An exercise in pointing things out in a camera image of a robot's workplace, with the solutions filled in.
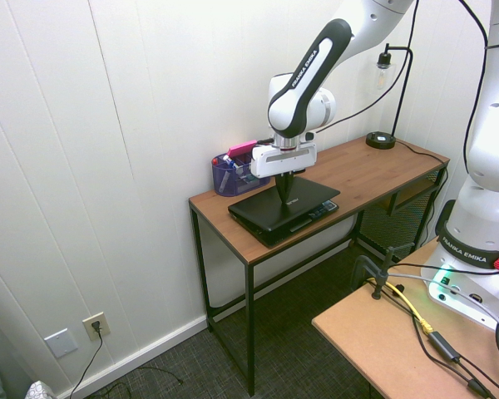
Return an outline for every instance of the light bulb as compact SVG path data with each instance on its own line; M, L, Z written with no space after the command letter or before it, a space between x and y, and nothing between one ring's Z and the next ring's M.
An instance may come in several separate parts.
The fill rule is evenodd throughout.
M393 64L390 63L392 55L387 52L379 54L379 59L375 64L377 73L375 75L375 88L377 91L388 89L393 78Z

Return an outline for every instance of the yellow cable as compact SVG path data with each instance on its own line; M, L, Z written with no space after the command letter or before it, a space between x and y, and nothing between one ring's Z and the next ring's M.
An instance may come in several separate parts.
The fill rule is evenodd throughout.
M432 333L434 331L434 328L432 328L431 325L429 323L427 323L427 320L425 320L424 318L422 318L422 316L416 310L416 308L414 307L414 305L411 304L411 302L407 299L407 297L405 297L403 295L403 293L401 291L399 291L397 288L395 288L389 282L386 282L386 286L389 287L390 289L392 289L407 304L407 306L410 308L410 310L412 311L412 313L414 313L414 315L416 316L416 318L419 321L419 323L422 325L422 330L425 333L425 335L429 335L430 333Z

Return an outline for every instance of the black laptop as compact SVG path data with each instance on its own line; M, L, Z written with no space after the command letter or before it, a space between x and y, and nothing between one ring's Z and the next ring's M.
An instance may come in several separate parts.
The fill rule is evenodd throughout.
M270 187L229 206L228 211L261 243L271 247L337 209L329 200L339 194L326 185L295 177L286 204L281 202L277 189Z

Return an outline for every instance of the laptop lid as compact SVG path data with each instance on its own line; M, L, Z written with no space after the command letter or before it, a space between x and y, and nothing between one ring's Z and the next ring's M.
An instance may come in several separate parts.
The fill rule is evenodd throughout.
M286 204L281 202L277 189L270 187L229 206L228 210L263 230L273 231L338 194L338 190L296 176Z

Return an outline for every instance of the wooden desk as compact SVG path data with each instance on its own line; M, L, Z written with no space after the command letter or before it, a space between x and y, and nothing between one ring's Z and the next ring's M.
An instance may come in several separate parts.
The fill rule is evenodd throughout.
M414 192L416 192L415 195L433 193L437 190L442 173L438 173L436 183L431 182L429 185L430 188L425 188L423 185L426 176L437 170L444 169L449 161L448 158L426 151L415 145L411 145L414 150L434 155L441 159L443 163L438 162L431 156L415 154L404 145L396 144L391 150L376 150L367 146L364 140L364 137L361 137L318 153L316 165L308 168L303 177L340 190L341 194L333 199L340 208L338 211L300 230L296 235L286 239L272 249L266 248L243 227L232 220L227 210L229 205L243 200L256 192L268 189L270 185L237 197L222 197L212 190L189 199L190 214L195 234L196 255L200 266L200 276L207 312L208 329L217 333L220 341L232 355L235 352L230 348L222 332L218 329L214 317L245 300L247 317L247 364L245 365L234 355L233 358L248 380L250 395L254 394L254 293L268 287L286 274L325 254L350 237L338 241L256 288L254 287L254 267L382 199L392 196L392 200L394 201L391 200L390 203L395 203L398 193L405 191L412 191L413 195ZM220 308L212 308L210 306L198 215L212 228L216 235L245 266L245 295L234 299ZM422 225L419 226L418 234L421 233L421 229Z
M423 264L436 244L432 241L403 262ZM418 268L407 266L391 270L419 275ZM499 352L492 331L432 302L422 281L410 278L390 278L388 281L394 285L403 284L404 293L422 317L458 352L499 383ZM372 299L372 291L369 284L361 287L317 316L313 325L385 397L477 398L467 390L461 378L453 376L425 356L417 341L411 317L384 296L378 301ZM426 347L433 356L441 359L428 342ZM499 390L479 372L472 370L499 398Z

